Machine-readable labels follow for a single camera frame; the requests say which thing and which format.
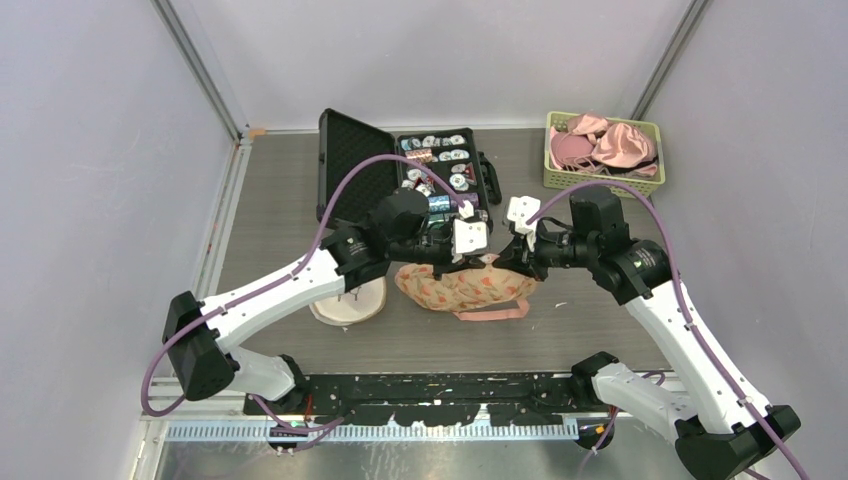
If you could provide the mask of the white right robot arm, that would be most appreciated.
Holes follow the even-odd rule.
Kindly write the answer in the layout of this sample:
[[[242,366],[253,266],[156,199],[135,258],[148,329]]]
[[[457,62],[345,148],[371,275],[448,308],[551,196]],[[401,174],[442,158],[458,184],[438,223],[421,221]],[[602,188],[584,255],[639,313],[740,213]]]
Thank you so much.
[[[731,479],[774,452],[787,453],[801,422],[769,401],[735,366],[709,331],[680,278],[668,240],[631,235],[623,185],[591,181],[562,191],[571,219],[549,204],[510,199],[512,240],[501,268],[544,280],[552,268],[582,268],[642,326],[684,385],[675,395],[600,352],[571,370],[571,397],[584,410],[601,405],[630,413],[662,435],[696,479]]]

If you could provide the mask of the floral mesh laundry bag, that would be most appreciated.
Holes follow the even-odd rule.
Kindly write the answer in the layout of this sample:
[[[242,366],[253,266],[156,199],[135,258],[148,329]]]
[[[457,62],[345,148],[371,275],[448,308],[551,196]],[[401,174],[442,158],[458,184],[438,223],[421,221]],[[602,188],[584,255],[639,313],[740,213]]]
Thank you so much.
[[[521,319],[538,281],[494,266],[496,254],[480,258],[480,268],[435,274],[431,265],[405,265],[394,277],[398,289],[420,307],[448,312],[461,321],[491,322]]]

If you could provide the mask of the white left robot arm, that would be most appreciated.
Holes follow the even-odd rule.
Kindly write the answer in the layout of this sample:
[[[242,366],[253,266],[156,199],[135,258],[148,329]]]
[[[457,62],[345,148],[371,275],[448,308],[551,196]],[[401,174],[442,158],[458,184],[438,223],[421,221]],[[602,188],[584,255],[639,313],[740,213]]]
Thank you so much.
[[[307,389],[294,360],[258,354],[243,342],[310,304],[384,277],[394,262],[452,264],[454,225],[431,222],[428,208],[421,193],[398,191],[364,220],[321,236],[314,251],[256,281],[204,300],[190,292],[174,297],[163,345],[184,399],[234,390],[284,414],[298,412]]]

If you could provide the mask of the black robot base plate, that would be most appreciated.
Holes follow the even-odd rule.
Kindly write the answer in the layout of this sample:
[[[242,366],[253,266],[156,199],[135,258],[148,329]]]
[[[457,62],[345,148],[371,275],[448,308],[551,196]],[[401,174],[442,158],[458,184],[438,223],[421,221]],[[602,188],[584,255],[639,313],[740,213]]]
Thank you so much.
[[[313,374],[295,401],[268,406],[276,415],[327,424],[552,426],[565,416],[605,419],[612,408],[578,393],[568,373]]]

